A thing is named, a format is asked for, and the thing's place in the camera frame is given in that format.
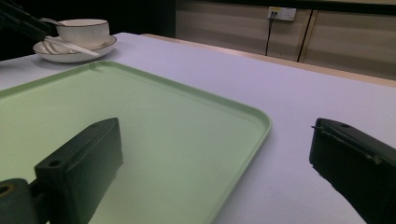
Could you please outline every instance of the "beige wall panel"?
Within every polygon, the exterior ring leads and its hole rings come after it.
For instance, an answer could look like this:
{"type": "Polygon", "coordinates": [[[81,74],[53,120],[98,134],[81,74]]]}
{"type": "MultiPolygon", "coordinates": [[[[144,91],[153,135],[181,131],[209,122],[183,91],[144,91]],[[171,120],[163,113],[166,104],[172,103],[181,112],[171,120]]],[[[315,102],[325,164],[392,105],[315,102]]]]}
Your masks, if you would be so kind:
{"type": "Polygon", "coordinates": [[[303,63],[396,79],[396,17],[320,11],[303,63]]]}
{"type": "MultiPolygon", "coordinates": [[[[268,7],[184,2],[177,4],[176,38],[264,54],[268,35],[268,7]]],[[[306,10],[295,21],[274,21],[268,56],[295,60],[306,10]]]]}

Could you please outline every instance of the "black strip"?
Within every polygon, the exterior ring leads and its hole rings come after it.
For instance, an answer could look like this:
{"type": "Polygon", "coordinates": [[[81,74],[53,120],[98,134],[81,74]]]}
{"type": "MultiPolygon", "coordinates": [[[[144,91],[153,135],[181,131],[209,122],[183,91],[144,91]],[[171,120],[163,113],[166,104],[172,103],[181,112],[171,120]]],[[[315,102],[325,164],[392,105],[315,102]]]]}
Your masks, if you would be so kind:
{"type": "Polygon", "coordinates": [[[304,43],[305,43],[305,39],[306,39],[306,34],[308,33],[308,29],[309,29],[309,25],[310,25],[310,23],[311,23],[311,19],[312,19],[312,14],[313,14],[313,13],[314,13],[314,10],[311,10],[311,14],[309,15],[308,24],[306,25],[306,28],[305,28],[305,33],[304,33],[303,42],[301,43],[300,51],[298,52],[297,63],[300,62],[300,57],[301,57],[301,53],[303,52],[303,47],[304,47],[304,43]]]}
{"type": "Polygon", "coordinates": [[[353,12],[377,15],[396,15],[396,4],[366,4],[319,0],[198,0],[202,2],[228,3],[266,7],[295,7],[322,11],[353,12]]]}

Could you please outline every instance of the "power cord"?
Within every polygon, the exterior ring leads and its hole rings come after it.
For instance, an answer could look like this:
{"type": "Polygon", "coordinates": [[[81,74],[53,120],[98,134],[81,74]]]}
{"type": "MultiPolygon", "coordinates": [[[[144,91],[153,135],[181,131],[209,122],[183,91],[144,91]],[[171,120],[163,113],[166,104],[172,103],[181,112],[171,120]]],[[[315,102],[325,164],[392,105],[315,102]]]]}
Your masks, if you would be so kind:
{"type": "Polygon", "coordinates": [[[268,54],[268,43],[270,42],[272,23],[274,21],[274,17],[276,16],[276,14],[277,14],[277,12],[271,12],[270,25],[269,25],[269,28],[268,28],[267,46],[265,47],[265,56],[267,56],[267,54],[268,54]]]}

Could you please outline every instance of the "cup rim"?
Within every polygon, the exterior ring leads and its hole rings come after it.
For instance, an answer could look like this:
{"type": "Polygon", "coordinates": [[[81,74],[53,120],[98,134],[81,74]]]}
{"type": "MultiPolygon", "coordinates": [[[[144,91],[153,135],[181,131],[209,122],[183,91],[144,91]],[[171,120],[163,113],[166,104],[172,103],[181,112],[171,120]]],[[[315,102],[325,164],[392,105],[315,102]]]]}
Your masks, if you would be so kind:
{"type": "Polygon", "coordinates": [[[97,26],[97,25],[103,25],[108,23],[106,20],[100,20],[100,19],[74,19],[74,20],[65,20],[65,21],[59,21],[62,25],[56,25],[57,27],[87,27],[87,26],[97,26]],[[91,24],[91,25],[64,25],[64,22],[66,21],[97,21],[98,23],[91,24]]]}

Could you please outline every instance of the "white wall outlet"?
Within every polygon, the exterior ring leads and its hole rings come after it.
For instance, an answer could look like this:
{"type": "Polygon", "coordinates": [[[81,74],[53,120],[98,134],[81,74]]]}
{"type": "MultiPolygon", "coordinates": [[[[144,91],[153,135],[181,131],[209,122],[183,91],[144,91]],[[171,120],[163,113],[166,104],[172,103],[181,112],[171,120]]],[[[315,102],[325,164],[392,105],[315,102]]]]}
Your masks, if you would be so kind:
{"type": "Polygon", "coordinates": [[[291,7],[269,7],[268,19],[274,18],[274,20],[294,21],[296,11],[296,8],[291,7]]]}

